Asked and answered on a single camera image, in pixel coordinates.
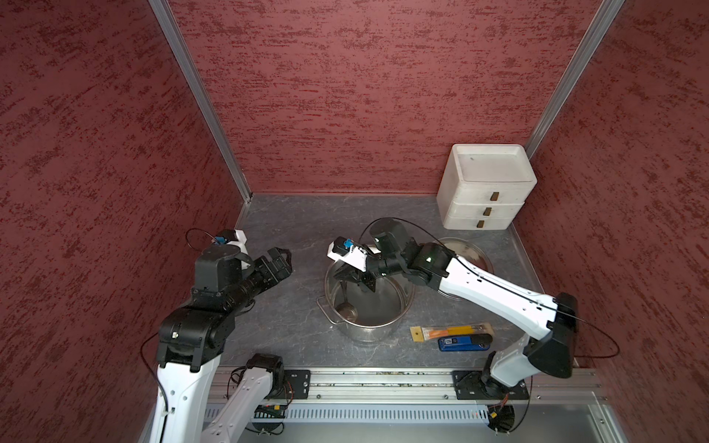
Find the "stainless steel pot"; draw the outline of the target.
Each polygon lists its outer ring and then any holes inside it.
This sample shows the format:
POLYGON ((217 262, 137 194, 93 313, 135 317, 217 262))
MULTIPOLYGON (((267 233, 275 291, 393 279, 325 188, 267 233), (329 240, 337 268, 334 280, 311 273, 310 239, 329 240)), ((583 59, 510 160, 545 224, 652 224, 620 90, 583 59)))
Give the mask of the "stainless steel pot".
POLYGON ((324 295, 316 301, 326 319, 340 332, 359 343, 382 341, 404 323, 404 318, 415 300, 415 286, 401 275, 378 280, 376 291, 370 292, 357 284, 335 279, 341 263, 330 265, 324 280, 324 295), (342 315, 338 306, 347 301, 356 310, 356 318, 342 315))

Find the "long metal spoon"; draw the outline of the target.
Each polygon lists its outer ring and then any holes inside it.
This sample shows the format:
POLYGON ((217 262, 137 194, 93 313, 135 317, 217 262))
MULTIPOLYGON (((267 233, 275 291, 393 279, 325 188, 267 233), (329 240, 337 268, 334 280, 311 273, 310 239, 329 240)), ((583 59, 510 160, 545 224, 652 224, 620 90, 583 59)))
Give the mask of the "long metal spoon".
POLYGON ((342 301, 336 306, 335 311, 343 320, 350 323, 356 323, 358 319, 358 311, 349 300, 348 282, 341 281, 340 289, 342 293, 342 301))

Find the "steel pot lid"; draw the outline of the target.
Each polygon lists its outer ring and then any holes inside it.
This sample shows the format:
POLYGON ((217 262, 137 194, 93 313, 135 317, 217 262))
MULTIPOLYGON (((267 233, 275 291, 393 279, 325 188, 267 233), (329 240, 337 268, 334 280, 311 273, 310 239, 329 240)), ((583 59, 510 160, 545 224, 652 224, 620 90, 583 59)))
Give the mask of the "steel pot lid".
MULTIPOLYGON (((493 265, 486 253, 477 245, 471 241, 464 240, 463 238, 457 237, 445 237, 441 238, 439 241, 456 256, 461 256, 464 260, 468 262, 469 265, 473 265, 481 271, 492 272, 493 265)), ((451 293, 450 291, 444 291, 437 289, 438 293, 448 299, 452 299, 456 302, 469 302, 474 303, 473 300, 468 298, 460 297, 457 293, 451 293)))

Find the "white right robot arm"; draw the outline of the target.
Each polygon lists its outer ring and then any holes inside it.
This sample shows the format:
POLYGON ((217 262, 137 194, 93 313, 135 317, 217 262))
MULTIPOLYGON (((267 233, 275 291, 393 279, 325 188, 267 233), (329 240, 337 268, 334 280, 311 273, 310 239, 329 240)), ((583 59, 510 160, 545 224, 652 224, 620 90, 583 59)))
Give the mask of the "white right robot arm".
POLYGON ((372 292, 384 278, 401 275, 412 284, 457 296, 513 323, 523 337, 491 353, 476 374, 489 397, 500 397, 538 373, 554 378, 572 376, 578 332, 574 296, 545 295, 512 284, 437 239, 417 242, 407 232, 407 225, 399 218, 376 219, 369 224, 373 247, 337 237, 328 247, 329 258, 340 266, 337 279, 372 292))

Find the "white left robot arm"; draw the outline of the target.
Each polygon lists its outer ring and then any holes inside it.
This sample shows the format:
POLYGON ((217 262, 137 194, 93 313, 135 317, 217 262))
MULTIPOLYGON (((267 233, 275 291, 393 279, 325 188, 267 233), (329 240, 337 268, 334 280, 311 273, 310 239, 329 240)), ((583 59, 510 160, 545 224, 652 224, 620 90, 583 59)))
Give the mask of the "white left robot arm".
POLYGON ((236 442, 260 403, 284 392, 282 358, 255 354, 225 407, 208 427, 202 425, 237 317, 292 272, 292 254, 280 247, 259 258, 251 258, 240 242, 213 244, 201 252, 190 299, 156 333, 158 399, 152 442, 236 442))

